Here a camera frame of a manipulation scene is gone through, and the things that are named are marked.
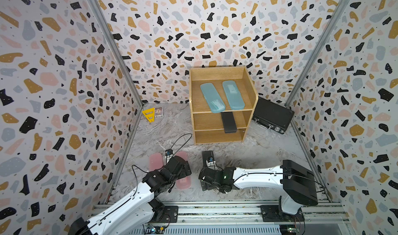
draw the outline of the shelf compartment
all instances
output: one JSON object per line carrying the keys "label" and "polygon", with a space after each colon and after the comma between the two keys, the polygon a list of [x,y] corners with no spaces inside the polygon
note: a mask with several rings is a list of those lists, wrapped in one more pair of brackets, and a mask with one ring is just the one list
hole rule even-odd
{"label": "shelf compartment", "polygon": [[193,113],[211,113],[210,107],[207,104],[205,97],[203,96],[202,90],[200,88],[201,84],[204,83],[212,83],[219,93],[222,101],[225,104],[225,112],[236,112],[242,110],[253,110],[254,103],[251,103],[249,100],[249,96],[245,87],[245,83],[243,79],[234,79],[236,86],[238,87],[240,94],[242,96],[243,102],[245,103],[245,107],[242,110],[231,110],[229,106],[228,99],[226,98],[224,88],[222,87],[222,83],[225,80],[201,80],[201,81],[192,81],[192,109]]}
{"label": "shelf compartment", "polygon": [[221,129],[195,132],[196,144],[242,142],[245,131],[246,129],[238,129],[236,133],[224,133],[224,129]]}
{"label": "shelf compartment", "polygon": [[[250,116],[251,111],[236,111],[233,112],[236,127],[244,129],[248,125],[247,117]],[[206,130],[224,130],[222,124],[221,113],[195,113],[193,115],[194,131]]]}

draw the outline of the black cable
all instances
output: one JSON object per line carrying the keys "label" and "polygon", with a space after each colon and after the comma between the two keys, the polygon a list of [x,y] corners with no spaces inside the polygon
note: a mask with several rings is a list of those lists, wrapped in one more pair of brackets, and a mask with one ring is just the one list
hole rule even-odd
{"label": "black cable", "polygon": [[175,185],[176,185],[176,182],[174,182],[174,183],[170,186],[170,188],[169,188],[169,190],[168,190],[169,193],[172,191],[172,189],[173,189],[173,187],[174,187]]}
{"label": "black cable", "polygon": [[301,221],[300,221],[300,219],[299,218],[297,218],[297,220],[299,221],[299,223],[300,223],[300,228],[299,228],[299,231],[301,231]]}
{"label": "black cable", "polygon": [[305,218],[303,218],[303,222],[304,222],[304,232],[302,232],[301,235],[304,235],[305,233]]}
{"label": "black cable", "polygon": [[325,188],[321,185],[321,186],[319,186],[320,188],[323,188],[321,191],[317,191],[317,193],[320,193],[320,192],[323,192],[323,191],[325,191]]}
{"label": "black cable", "polygon": [[97,223],[93,224],[92,227],[90,227],[90,228],[88,228],[88,229],[86,229],[86,230],[80,232],[78,235],[82,235],[82,234],[84,234],[85,232],[89,231],[89,230],[90,230],[91,228],[93,228],[96,224],[97,224]]}
{"label": "black cable", "polygon": [[155,220],[155,221],[152,221],[152,222],[148,222],[148,224],[149,224],[149,223],[157,223],[157,222],[159,222],[162,218],[163,218],[163,214],[162,214],[162,216],[161,216],[158,220]]}
{"label": "black cable", "polygon": [[188,138],[188,140],[176,151],[176,153],[191,139],[191,137],[192,137],[192,133],[186,133],[186,134],[184,134],[184,135],[182,135],[182,136],[180,136],[179,138],[177,138],[177,140],[173,143],[173,145],[171,146],[171,148],[170,149],[172,149],[173,148],[173,146],[174,146],[174,144],[180,139],[180,138],[182,138],[183,136],[185,136],[185,135],[191,135],[189,138]]}
{"label": "black cable", "polygon": [[167,224],[167,226],[166,226],[165,228],[163,228],[163,230],[169,227],[170,221],[171,221],[170,215],[168,215],[167,213],[164,213],[164,214],[166,214],[167,216],[169,216],[169,223]]}
{"label": "black cable", "polygon": [[312,182],[314,182],[314,183],[318,183],[319,185],[321,185],[321,186],[325,189],[325,187],[324,187],[321,183],[317,182],[316,180],[311,180],[311,179],[309,179],[309,178],[307,178],[307,177],[304,177],[304,176],[295,175],[295,174],[287,174],[287,173],[266,173],[266,172],[247,173],[247,174],[243,174],[243,175],[239,176],[239,177],[234,181],[234,183],[235,183],[237,180],[239,180],[239,178],[244,177],[245,175],[249,175],[249,174],[284,174],[284,175],[292,175],[292,176],[301,177],[301,178],[310,180],[310,181],[312,181]]}
{"label": "black cable", "polygon": [[129,198],[128,200],[126,200],[123,204],[121,204],[120,206],[118,206],[117,208],[115,208],[112,212],[108,213],[107,215],[105,215],[105,217],[103,217],[102,219],[100,219],[99,221],[102,221],[103,219],[105,219],[106,217],[108,217],[109,215],[111,215],[114,211],[118,210],[121,206],[123,206],[124,204],[126,204],[129,200],[131,200],[131,198]]}
{"label": "black cable", "polygon": [[199,172],[199,174],[201,174],[201,173],[203,172],[203,170],[205,170],[206,168],[210,168],[210,167],[217,167],[217,168],[221,168],[220,166],[217,166],[217,165],[208,166],[208,167],[202,168],[202,170]]}
{"label": "black cable", "polygon": [[133,165],[134,167],[138,168],[139,170],[141,170],[144,173],[147,173],[147,171],[142,170],[140,167],[138,167],[137,165]]}
{"label": "black cable", "polygon": [[300,176],[300,175],[295,175],[295,174],[286,174],[286,173],[282,173],[282,174],[284,174],[284,175],[292,175],[292,176],[301,177],[301,178],[310,180],[310,181],[312,181],[312,182],[314,182],[314,183],[318,183],[322,188],[325,189],[325,187],[324,187],[321,183],[317,182],[316,180],[311,180],[311,179],[309,179],[309,178],[307,178],[307,177]]}
{"label": "black cable", "polygon": [[137,193],[137,191],[138,191],[138,178],[137,178],[137,175],[135,174],[135,171],[134,171],[134,168],[131,166],[131,169],[132,169],[132,172],[134,173],[134,176],[135,176],[135,181],[137,182],[137,187],[136,187],[136,189],[135,189],[135,192],[132,194],[132,196],[134,197],[134,195]]}
{"label": "black cable", "polygon": [[216,188],[216,186],[214,186],[213,183],[211,183],[211,185],[213,186],[213,188],[217,189],[219,192],[222,193],[222,191],[220,189]]}

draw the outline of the wooden shelf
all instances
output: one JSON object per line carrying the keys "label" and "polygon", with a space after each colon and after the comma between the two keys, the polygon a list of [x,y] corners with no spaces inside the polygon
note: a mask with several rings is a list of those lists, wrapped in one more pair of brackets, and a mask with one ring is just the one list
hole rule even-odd
{"label": "wooden shelf", "polygon": [[242,142],[246,129],[238,129],[236,133],[224,133],[224,130],[195,132],[196,144]]}
{"label": "wooden shelf", "polygon": [[[193,113],[212,113],[209,105],[205,97],[203,96],[202,90],[200,88],[201,84],[204,83],[212,83],[219,93],[222,101],[225,104],[226,112],[235,112],[236,110],[231,110],[229,106],[228,99],[226,98],[224,88],[222,87],[222,83],[225,80],[201,80],[201,81],[192,81],[192,109]],[[248,97],[248,93],[245,88],[245,84],[243,79],[234,79],[236,86],[238,87],[240,94],[242,96],[243,102],[245,103],[245,107],[239,111],[245,110],[253,110],[254,103],[251,103]]]}
{"label": "wooden shelf", "polygon": [[[231,110],[222,87],[222,83],[226,80],[235,81],[245,103],[242,110]],[[238,129],[236,133],[225,133],[221,113],[211,112],[200,88],[200,85],[204,83],[212,83],[225,104],[225,112],[233,112]],[[245,67],[191,68],[189,73],[189,107],[191,109],[194,143],[243,142],[257,100],[256,88]]]}
{"label": "wooden shelf", "polygon": [[[233,112],[236,127],[244,129],[247,127],[247,121],[243,111]],[[224,130],[221,113],[196,113],[193,115],[194,131],[206,130]]]}

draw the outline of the light blue plastic case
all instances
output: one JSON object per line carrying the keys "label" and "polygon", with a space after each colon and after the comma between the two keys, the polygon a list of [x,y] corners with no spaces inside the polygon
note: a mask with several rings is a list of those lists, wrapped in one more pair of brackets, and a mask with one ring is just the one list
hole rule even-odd
{"label": "light blue plastic case", "polygon": [[212,113],[225,111],[225,104],[212,83],[201,84],[200,88]]}
{"label": "light blue plastic case", "polygon": [[245,102],[243,102],[242,96],[235,81],[227,80],[222,83],[224,88],[226,98],[228,99],[229,106],[231,110],[241,110],[245,107]]}

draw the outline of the yellow plastic toy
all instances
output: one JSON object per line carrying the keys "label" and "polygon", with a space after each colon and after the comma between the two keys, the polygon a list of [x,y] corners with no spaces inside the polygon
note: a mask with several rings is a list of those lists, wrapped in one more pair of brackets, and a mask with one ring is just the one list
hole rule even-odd
{"label": "yellow plastic toy", "polygon": [[155,108],[150,108],[147,110],[143,110],[142,114],[147,118],[147,120],[152,123],[155,120]]}

